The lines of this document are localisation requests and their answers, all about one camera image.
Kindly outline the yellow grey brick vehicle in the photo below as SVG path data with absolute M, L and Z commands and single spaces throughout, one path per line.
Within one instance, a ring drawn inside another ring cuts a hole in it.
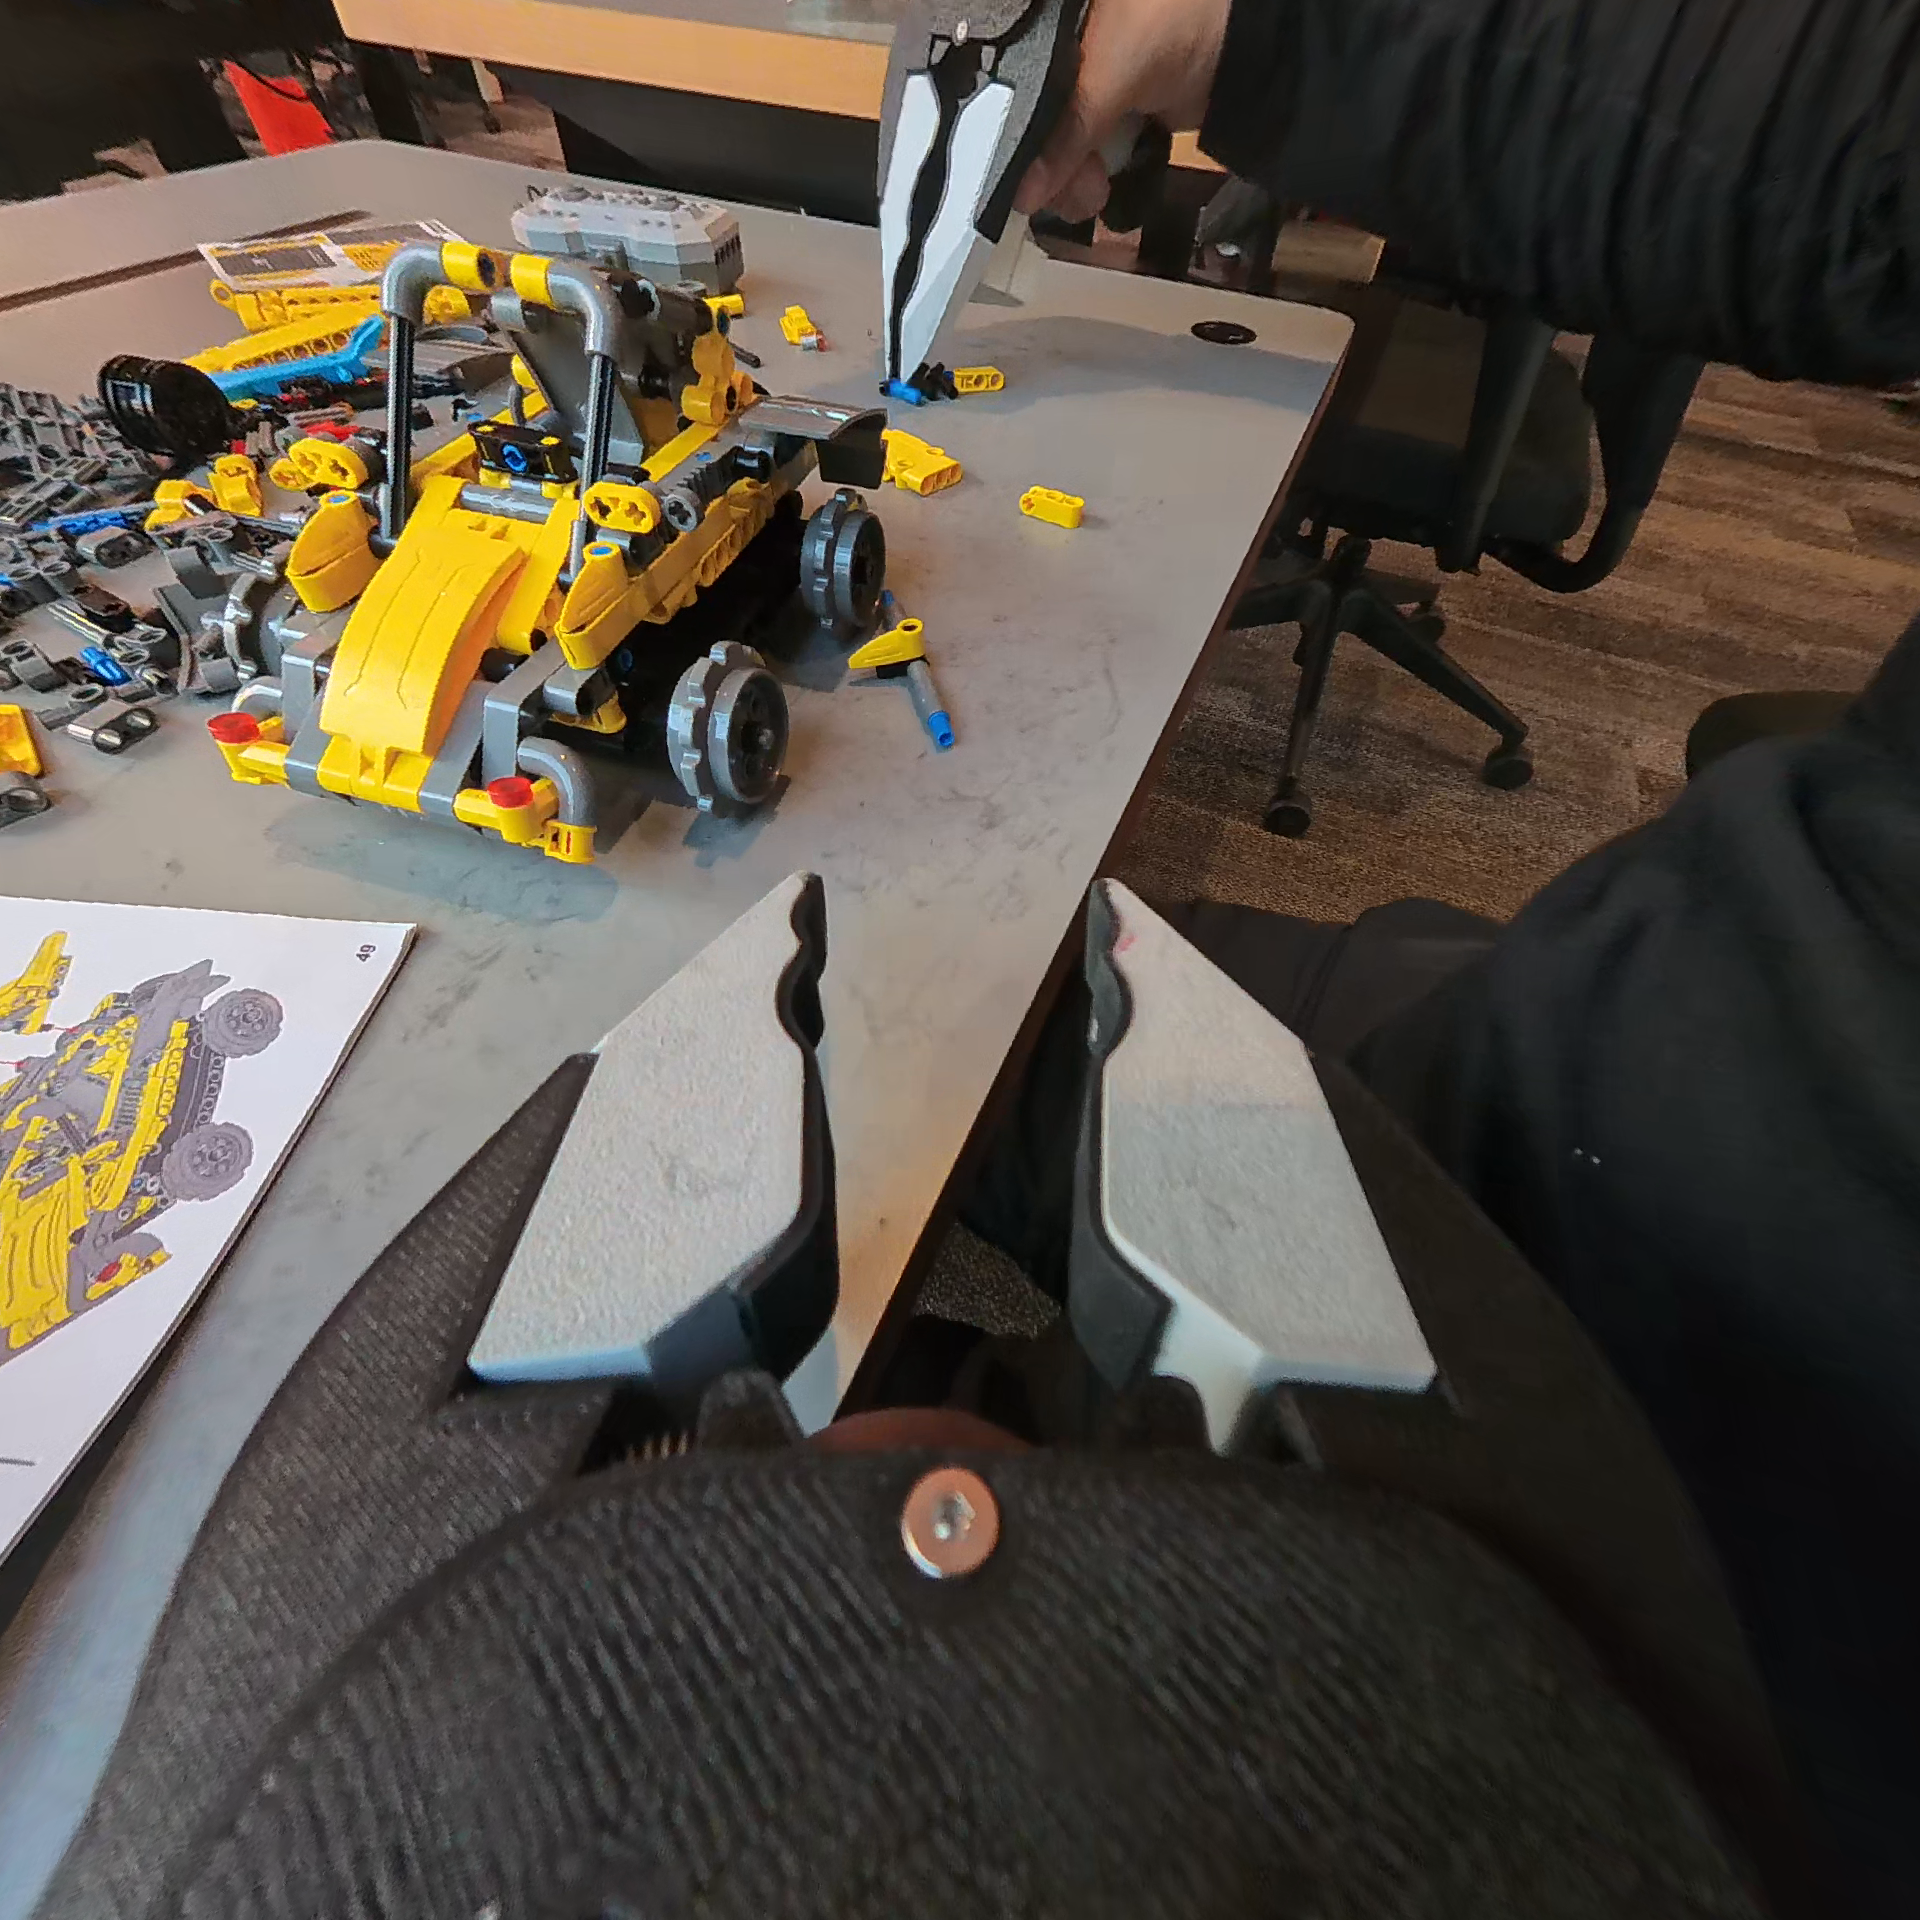
M 207 722 L 239 783 L 414 813 L 572 866 L 593 753 L 663 752 L 701 812 L 783 776 L 757 637 L 862 634 L 887 413 L 765 393 L 704 295 L 465 241 L 383 270 L 385 439 L 269 572 L 261 668 Z

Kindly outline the pile of small brick parts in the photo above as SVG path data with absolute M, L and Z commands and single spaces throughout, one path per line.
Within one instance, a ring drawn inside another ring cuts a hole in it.
M 300 421 L 231 402 L 228 449 L 176 464 L 125 444 L 100 400 L 5 383 L 5 828 L 51 812 L 59 737 L 113 756 L 174 698 L 222 704 L 273 671 L 300 482 L 272 476 Z

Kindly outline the orange plastic crate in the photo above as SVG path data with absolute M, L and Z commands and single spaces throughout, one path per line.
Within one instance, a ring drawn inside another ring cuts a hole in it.
M 206 71 L 231 96 L 262 153 L 279 158 L 335 142 L 324 109 L 297 77 L 262 77 L 232 60 L 206 63 Z

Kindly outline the white instruction booklet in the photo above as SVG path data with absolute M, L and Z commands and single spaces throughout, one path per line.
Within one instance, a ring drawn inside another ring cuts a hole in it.
M 227 1258 L 414 934 L 5 897 L 1 1553 Z

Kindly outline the grey table wood edge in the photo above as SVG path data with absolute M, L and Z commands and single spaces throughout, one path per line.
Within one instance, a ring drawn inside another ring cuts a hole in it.
M 788 5 L 337 2 L 353 40 L 879 119 L 887 28 L 820 31 Z

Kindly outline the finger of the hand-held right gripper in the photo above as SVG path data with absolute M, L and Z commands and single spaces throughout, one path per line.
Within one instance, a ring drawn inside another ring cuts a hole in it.
M 902 79 L 896 138 L 879 190 L 884 318 L 879 381 L 884 386 L 907 373 L 904 318 L 943 197 L 947 122 L 948 109 L 934 74 L 927 68 L 909 71 Z
M 947 178 L 904 318 L 907 374 L 934 359 L 950 309 L 967 296 L 961 281 L 991 252 L 981 207 L 996 185 L 996 150 L 1016 103 L 1000 79 L 985 79 L 965 100 L 939 86 L 948 109 Z

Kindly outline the person's right hand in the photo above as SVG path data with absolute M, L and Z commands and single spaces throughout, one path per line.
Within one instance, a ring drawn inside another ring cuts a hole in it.
M 1205 125 L 1227 36 L 1229 2 L 1093 2 L 1071 96 L 1016 193 L 1020 212 L 1067 221 L 1096 215 L 1109 197 L 1118 134 L 1158 122 Z

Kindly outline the yellow black sticker sheet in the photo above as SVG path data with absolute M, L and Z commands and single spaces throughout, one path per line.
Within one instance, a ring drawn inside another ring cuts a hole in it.
M 300 286 L 360 286 L 380 281 L 407 247 L 440 247 L 462 234 L 438 221 L 347 220 L 320 229 L 283 230 L 222 241 L 199 241 L 220 298 Z

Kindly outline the grey brick battery hub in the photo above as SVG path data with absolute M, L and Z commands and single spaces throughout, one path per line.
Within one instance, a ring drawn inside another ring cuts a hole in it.
M 581 255 L 652 281 L 699 281 L 731 296 L 745 255 L 728 206 L 638 183 L 557 183 L 512 212 L 521 252 Z

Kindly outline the black brick wheel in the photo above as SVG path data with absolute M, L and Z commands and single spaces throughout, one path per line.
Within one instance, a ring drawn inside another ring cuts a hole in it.
M 232 439 L 228 397 L 188 364 L 113 354 L 99 368 L 99 400 L 125 444 L 176 464 L 214 458 Z

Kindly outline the black office chair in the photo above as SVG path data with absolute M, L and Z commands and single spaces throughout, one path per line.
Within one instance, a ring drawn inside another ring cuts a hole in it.
M 1421 545 L 1441 573 L 1494 559 L 1561 593 L 1619 566 L 1708 364 L 1599 334 L 1574 368 L 1555 338 L 1510 302 L 1360 289 L 1349 359 L 1229 616 L 1299 631 L 1268 832 L 1311 824 L 1304 760 L 1344 634 L 1494 734 L 1487 785 L 1531 778 L 1528 729 L 1447 652 L 1438 588 L 1382 572 L 1373 550 Z

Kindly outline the blue brick separator tool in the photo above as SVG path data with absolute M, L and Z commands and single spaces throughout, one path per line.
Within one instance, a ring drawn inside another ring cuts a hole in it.
M 352 324 L 333 319 L 289 322 L 247 336 L 222 350 L 206 350 L 188 366 L 206 373 L 231 402 L 273 400 L 286 391 L 349 389 L 367 377 L 385 334 L 380 312 Z

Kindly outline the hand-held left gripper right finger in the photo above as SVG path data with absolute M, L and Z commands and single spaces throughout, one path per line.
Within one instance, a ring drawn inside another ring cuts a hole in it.
M 1187 1385 L 1217 1456 L 1281 1385 L 1421 1396 L 1438 1367 L 1307 1046 L 1128 887 L 1088 894 L 1071 1334 Z

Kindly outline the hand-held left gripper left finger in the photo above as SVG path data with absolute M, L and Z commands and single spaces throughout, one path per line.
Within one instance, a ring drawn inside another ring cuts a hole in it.
M 469 1349 L 497 1385 L 785 1381 L 838 1293 L 824 881 L 795 871 L 592 1054 Z

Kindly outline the grey axle blue tips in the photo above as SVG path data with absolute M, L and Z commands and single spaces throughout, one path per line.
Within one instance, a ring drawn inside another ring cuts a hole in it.
M 900 616 L 912 616 L 899 604 L 899 596 L 893 592 L 884 592 L 879 596 L 879 610 L 887 614 L 887 628 L 899 624 Z M 912 662 L 904 671 L 893 671 L 884 677 L 904 681 L 912 705 L 933 748 L 936 752 L 948 752 L 956 744 L 956 729 L 948 712 L 948 702 L 942 695 L 939 681 L 933 674 L 929 655 L 925 655 L 925 660 L 921 662 Z

